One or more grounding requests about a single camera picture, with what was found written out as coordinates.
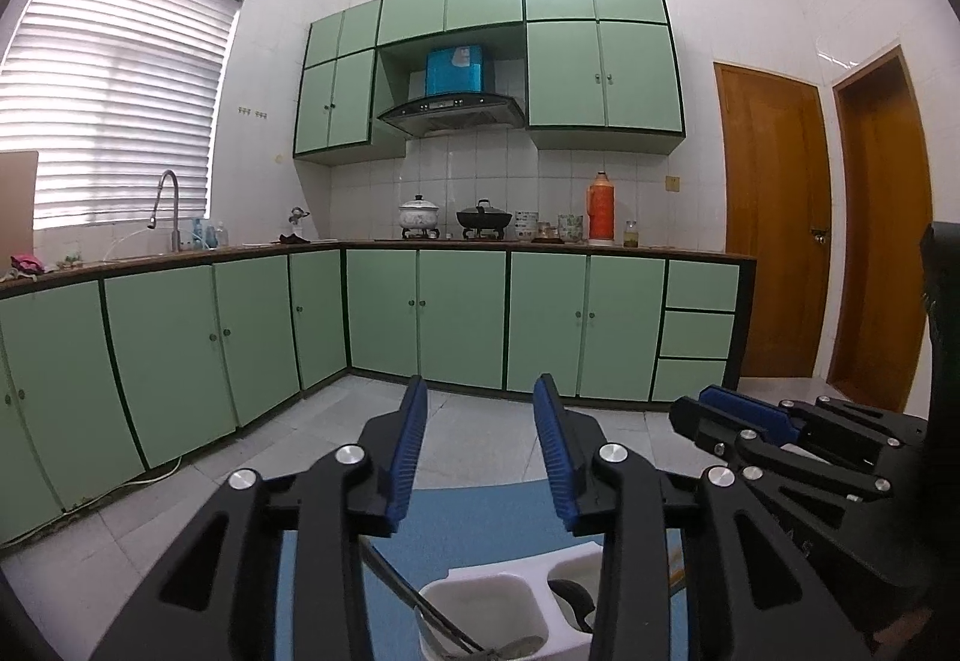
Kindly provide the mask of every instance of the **pot lid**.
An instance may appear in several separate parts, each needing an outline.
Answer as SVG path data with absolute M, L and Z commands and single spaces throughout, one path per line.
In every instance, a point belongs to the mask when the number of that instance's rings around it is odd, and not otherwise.
M 506 215 L 507 212 L 504 212 L 502 209 L 496 209 L 490 205 L 490 201 L 487 198 L 481 198 L 477 201 L 476 206 L 469 207 L 467 209 L 460 210 L 468 215 Z
M 400 209 L 421 209 L 426 212 L 438 212 L 440 207 L 429 201 L 424 201 L 424 196 L 414 196 L 412 201 L 400 204 Z

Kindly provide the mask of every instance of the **range hood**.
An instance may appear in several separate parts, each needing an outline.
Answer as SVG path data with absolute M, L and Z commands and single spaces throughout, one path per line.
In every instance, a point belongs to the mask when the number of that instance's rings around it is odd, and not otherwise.
M 495 92 L 429 95 L 387 109 L 379 118 L 418 139 L 492 125 L 521 128 L 526 123 L 517 102 Z

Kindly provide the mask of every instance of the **countertop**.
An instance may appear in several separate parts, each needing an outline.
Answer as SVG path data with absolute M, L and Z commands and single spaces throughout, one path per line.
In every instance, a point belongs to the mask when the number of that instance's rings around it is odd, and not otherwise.
M 227 247 L 215 250 L 187 250 L 179 253 L 150 255 L 141 258 L 119 260 L 94 260 L 76 268 L 51 271 L 33 279 L 17 279 L 0 283 L 0 298 L 28 292 L 29 290 L 60 287 L 97 279 L 160 271 L 167 268 L 185 268 L 191 265 L 208 265 L 220 260 L 245 260 L 270 255 L 312 252 L 323 249 L 457 249 L 477 251 L 522 251 L 553 252 L 575 255 L 621 255 L 637 258 L 675 258 L 678 260 L 704 260 L 712 263 L 752 262 L 748 255 L 725 252 L 677 249 L 675 247 L 604 247 L 592 244 L 539 244 L 532 241 L 463 241 L 462 239 L 371 239 L 370 241 L 311 241 L 309 244 L 261 244 L 256 246 Z

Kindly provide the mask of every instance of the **cooking pot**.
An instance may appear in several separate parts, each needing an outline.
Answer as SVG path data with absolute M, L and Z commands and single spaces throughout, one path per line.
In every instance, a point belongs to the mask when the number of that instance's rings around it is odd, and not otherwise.
M 503 229 L 513 218 L 510 212 L 491 206 L 487 198 L 481 198 L 476 206 L 457 212 L 457 221 L 464 226 L 464 239 L 467 239 L 469 231 L 496 231 L 496 234 L 503 239 Z
M 424 196 L 415 196 L 412 201 L 400 204 L 400 227 L 403 229 L 403 237 L 406 239 L 407 231 L 424 231 L 426 235 L 436 234 L 439 212 L 440 207 L 424 201 Z

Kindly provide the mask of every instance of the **blue mat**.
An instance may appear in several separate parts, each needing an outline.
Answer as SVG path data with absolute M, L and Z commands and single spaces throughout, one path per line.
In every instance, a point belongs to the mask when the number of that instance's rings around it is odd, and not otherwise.
M 415 490 L 410 512 L 392 539 L 373 545 L 416 589 L 442 579 L 450 569 L 540 555 L 603 537 L 574 538 L 557 518 L 546 480 L 481 488 Z M 680 544 L 668 532 L 671 549 Z M 296 532 L 284 537 L 277 589 L 277 661 L 289 661 L 291 596 Z M 364 571 L 367 611 L 376 661 L 422 661 L 410 609 L 370 572 Z M 688 655 L 686 594 L 670 605 L 671 656 Z

